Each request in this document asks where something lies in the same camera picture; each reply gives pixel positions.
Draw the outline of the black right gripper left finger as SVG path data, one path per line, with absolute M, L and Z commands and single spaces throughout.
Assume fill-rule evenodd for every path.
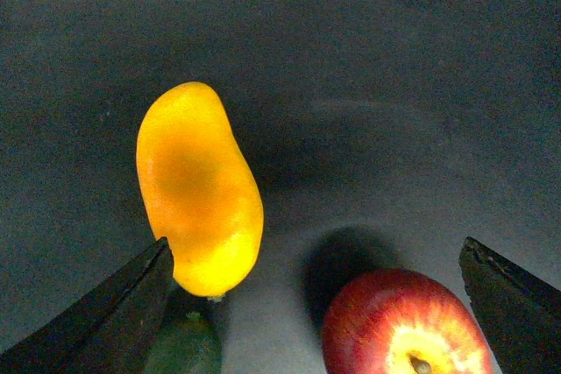
M 3 373 L 140 373 L 167 304 L 174 260 L 160 239 L 1 355 Z

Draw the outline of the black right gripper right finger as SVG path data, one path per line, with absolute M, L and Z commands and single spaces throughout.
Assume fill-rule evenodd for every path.
M 501 371 L 559 373 L 560 291 L 472 237 L 458 262 Z

